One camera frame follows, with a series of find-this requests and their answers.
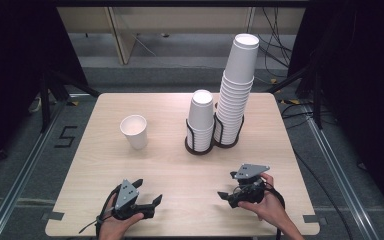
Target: paper cup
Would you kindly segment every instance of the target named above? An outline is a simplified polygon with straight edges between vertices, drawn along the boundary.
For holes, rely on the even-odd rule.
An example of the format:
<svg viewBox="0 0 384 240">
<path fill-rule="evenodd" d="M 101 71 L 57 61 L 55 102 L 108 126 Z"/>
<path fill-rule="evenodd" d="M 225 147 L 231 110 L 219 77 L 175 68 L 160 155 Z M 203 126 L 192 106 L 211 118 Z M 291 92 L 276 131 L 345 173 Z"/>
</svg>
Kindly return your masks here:
<svg viewBox="0 0 384 240">
<path fill-rule="evenodd" d="M 254 76 L 252 76 L 252 79 L 249 82 L 246 83 L 237 83 L 233 82 L 232 80 L 228 79 L 226 77 L 226 71 L 223 71 L 223 77 L 222 77 L 222 84 L 229 86 L 232 89 L 235 90 L 244 90 L 252 87 L 252 84 L 254 83 Z"/>
<path fill-rule="evenodd" d="M 213 125 L 213 115 L 213 95 L 207 90 L 195 91 L 189 108 L 189 125 L 197 130 L 206 130 Z"/>
<path fill-rule="evenodd" d="M 130 115 L 120 123 L 121 132 L 136 150 L 140 150 L 148 144 L 146 127 L 146 119 L 140 115 Z"/>
<path fill-rule="evenodd" d="M 253 79 L 259 39 L 251 34 L 238 34 L 233 41 L 227 60 L 225 75 L 236 83 Z"/>
<path fill-rule="evenodd" d="M 187 144 L 189 148 L 196 152 L 205 152 L 208 150 L 211 146 L 213 127 L 214 125 L 209 129 L 199 131 L 192 128 L 188 123 Z"/>
</svg>

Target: floor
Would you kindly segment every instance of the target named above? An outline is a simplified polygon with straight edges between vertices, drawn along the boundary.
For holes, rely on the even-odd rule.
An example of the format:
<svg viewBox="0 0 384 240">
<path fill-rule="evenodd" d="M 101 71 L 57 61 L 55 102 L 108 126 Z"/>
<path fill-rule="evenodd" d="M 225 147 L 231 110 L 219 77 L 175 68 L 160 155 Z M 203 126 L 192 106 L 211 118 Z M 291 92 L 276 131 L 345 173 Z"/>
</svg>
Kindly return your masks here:
<svg viewBox="0 0 384 240">
<path fill-rule="evenodd" d="M 152 92 L 191 91 L 200 84 L 208 84 L 205 86 L 217 91 L 234 35 L 141 34 L 127 65 L 119 63 L 111 35 L 70 34 L 70 37 L 92 88 L 101 92 Z M 269 35 L 261 37 L 270 39 Z M 293 49 L 294 36 L 280 39 L 283 46 Z M 288 58 L 273 46 L 269 52 L 277 60 L 266 57 L 262 51 L 259 53 L 253 91 L 264 91 L 273 82 L 285 79 L 287 67 L 278 61 L 287 63 Z M 275 97 L 279 110 L 284 111 L 284 124 L 321 225 L 318 235 L 306 238 L 384 239 L 384 199 L 375 181 L 357 165 L 358 156 L 328 105 L 323 106 L 324 127 L 319 130 L 314 126 L 308 105 L 290 104 L 296 100 L 296 86 L 297 83 L 291 84 L 275 93 Z M 0 209 L 11 205 L 6 209 L 7 214 L 0 215 L 3 216 L 0 239 L 51 239 L 44 230 L 48 214 L 96 101 L 78 89 L 68 87 L 68 90 L 74 100 L 52 106 L 55 123 L 49 135 L 39 134 L 41 116 L 33 110 L 38 104 L 35 101 L 30 117 L 8 142 L 8 158 L 0 159 Z M 61 129 L 76 137 L 73 147 L 54 147 L 66 143 L 59 139 Z M 37 146 L 41 140 L 43 146 Z M 21 183 L 19 191 L 14 190 L 16 182 Z"/>
</svg>

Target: hand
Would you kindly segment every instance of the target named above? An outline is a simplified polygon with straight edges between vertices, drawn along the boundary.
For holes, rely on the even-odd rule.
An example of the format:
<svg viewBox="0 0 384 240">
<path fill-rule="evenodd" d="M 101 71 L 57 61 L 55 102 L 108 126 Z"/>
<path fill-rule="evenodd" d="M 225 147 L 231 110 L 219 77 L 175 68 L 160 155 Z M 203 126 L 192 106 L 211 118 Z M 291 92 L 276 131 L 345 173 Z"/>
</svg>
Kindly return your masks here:
<svg viewBox="0 0 384 240">
<path fill-rule="evenodd" d="M 108 201 L 107 209 L 111 208 L 115 195 Z M 105 214 L 104 219 L 109 217 L 111 212 Z M 100 240 L 121 240 L 127 229 L 143 218 L 143 213 L 137 213 L 126 220 L 118 220 L 114 217 L 107 218 L 101 225 L 99 231 Z"/>
<path fill-rule="evenodd" d="M 261 173 L 260 176 L 268 183 L 267 188 L 274 187 L 272 176 L 266 173 Z M 265 191 L 263 200 L 258 204 L 241 201 L 238 203 L 238 206 L 254 212 L 257 214 L 258 220 L 265 220 L 271 225 L 279 228 L 290 239 L 304 239 L 295 224 L 289 218 L 279 199 L 277 199 L 273 193 Z"/>
</svg>

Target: wooden table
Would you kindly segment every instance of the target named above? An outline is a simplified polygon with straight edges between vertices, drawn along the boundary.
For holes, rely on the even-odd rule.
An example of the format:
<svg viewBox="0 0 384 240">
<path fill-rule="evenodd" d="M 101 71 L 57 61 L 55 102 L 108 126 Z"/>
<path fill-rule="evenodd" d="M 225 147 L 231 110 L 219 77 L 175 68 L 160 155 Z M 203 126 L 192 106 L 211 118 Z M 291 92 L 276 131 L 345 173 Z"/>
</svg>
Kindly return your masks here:
<svg viewBox="0 0 384 240">
<path fill-rule="evenodd" d="M 219 98 L 214 93 L 215 102 Z M 269 93 L 252 93 L 245 111 L 239 142 L 229 149 L 214 147 L 206 155 L 190 154 L 184 145 L 185 119 L 192 93 L 103 94 L 92 112 L 54 212 L 62 220 L 49 220 L 50 236 L 79 236 L 78 232 L 102 209 L 108 194 L 123 179 L 144 179 L 138 204 L 163 194 L 153 219 L 131 227 L 127 237 L 262 236 L 276 229 L 254 213 L 232 209 L 217 191 L 237 186 L 230 172 L 242 163 L 269 165 L 286 210 L 302 234 L 315 235 L 318 223 L 305 223 L 315 215 L 301 172 L 279 114 Z M 119 129 L 121 120 L 140 114 L 148 121 L 149 143 L 136 151 Z M 81 235 L 94 236 L 92 225 Z"/>
</svg>

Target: cup stack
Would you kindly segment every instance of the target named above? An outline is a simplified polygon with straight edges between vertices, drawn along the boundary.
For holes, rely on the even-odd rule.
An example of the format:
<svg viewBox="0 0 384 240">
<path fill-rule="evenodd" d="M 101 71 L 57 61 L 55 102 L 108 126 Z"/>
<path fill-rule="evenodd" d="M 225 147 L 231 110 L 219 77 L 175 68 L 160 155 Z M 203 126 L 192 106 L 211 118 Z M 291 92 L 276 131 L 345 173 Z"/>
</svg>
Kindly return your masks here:
<svg viewBox="0 0 384 240">
<path fill-rule="evenodd" d="M 258 44 L 258 38 L 250 34 L 236 35 L 233 40 L 215 114 L 214 140 L 219 146 L 232 147 L 238 141 L 254 81 Z"/>
<path fill-rule="evenodd" d="M 186 120 L 186 148 L 194 154 L 207 153 L 212 148 L 214 132 L 213 95 L 207 90 L 194 92 L 189 117 Z"/>
</svg>

